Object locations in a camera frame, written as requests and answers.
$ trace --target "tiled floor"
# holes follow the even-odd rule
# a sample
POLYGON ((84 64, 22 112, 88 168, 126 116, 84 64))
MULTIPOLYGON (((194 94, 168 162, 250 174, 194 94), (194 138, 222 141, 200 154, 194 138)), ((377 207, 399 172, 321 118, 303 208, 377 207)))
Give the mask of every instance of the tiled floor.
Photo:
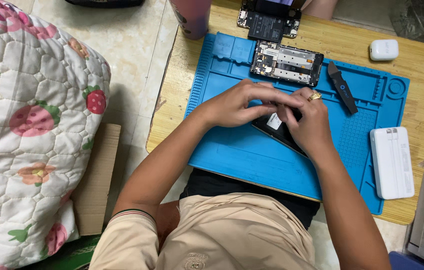
MULTIPOLYGON (((145 143, 150 121, 177 30, 170 5, 166 0, 145 0, 141 7, 103 10, 74 6, 64 0, 9 1, 87 43, 111 65, 112 96, 103 121, 122 126, 114 186, 109 194, 109 206, 113 206, 121 185, 148 155, 145 143)), ((394 34, 387 15, 388 2, 341 0, 333 20, 394 34)), ((187 167, 164 202, 178 199, 190 172, 187 167)), ((401 251, 407 226, 380 219, 376 222, 387 249, 401 251)), ((323 208, 309 232, 314 238, 316 267, 339 269, 323 208)))

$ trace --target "hand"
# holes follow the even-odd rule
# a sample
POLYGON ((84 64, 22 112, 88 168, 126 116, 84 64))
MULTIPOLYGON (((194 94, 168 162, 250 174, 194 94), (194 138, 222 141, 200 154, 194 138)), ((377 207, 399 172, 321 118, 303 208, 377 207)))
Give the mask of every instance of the hand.
POLYGON ((276 113, 277 106, 269 101, 295 108, 304 105, 297 95, 287 95, 273 88, 271 83, 253 83, 244 79, 220 95, 203 102, 192 113, 201 114, 200 117, 209 127, 241 126, 260 116, 276 113), (263 104, 249 108, 248 103, 254 99, 263 100, 263 104))
POLYGON ((297 121, 289 106, 279 105, 277 115, 287 123, 294 141, 314 161, 325 151, 334 151, 329 125, 329 113, 322 99, 308 101, 315 91, 305 87, 293 92, 291 96, 301 100, 304 105, 299 107, 302 118, 297 121))

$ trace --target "dark shorts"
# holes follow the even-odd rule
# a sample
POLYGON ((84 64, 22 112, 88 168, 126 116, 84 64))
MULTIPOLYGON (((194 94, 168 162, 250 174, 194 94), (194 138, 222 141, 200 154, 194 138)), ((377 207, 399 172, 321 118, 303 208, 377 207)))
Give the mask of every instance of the dark shorts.
POLYGON ((229 178, 203 169, 194 168, 180 199, 193 195, 218 196, 235 192, 248 192, 270 196, 288 208, 308 230, 312 218, 317 214, 320 203, 301 197, 257 186, 244 181, 229 178))

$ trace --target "sticker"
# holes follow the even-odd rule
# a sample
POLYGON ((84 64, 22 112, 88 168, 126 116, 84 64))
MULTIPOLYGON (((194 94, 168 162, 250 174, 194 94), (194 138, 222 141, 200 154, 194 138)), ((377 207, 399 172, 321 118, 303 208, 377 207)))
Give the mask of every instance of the sticker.
POLYGON ((267 122, 267 126, 277 130, 280 126, 282 121, 279 119, 277 113, 272 114, 269 121, 267 122))
POLYGON ((273 56, 273 58, 276 58, 279 56, 279 50, 273 49, 273 48, 267 48, 264 50, 263 54, 273 56))

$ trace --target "pink cup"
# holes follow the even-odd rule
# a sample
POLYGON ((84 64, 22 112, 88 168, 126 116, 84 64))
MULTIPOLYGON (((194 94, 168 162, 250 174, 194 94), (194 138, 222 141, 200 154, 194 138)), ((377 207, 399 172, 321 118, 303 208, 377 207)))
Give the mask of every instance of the pink cup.
POLYGON ((212 0, 169 0, 186 38, 198 40, 209 29, 212 0))

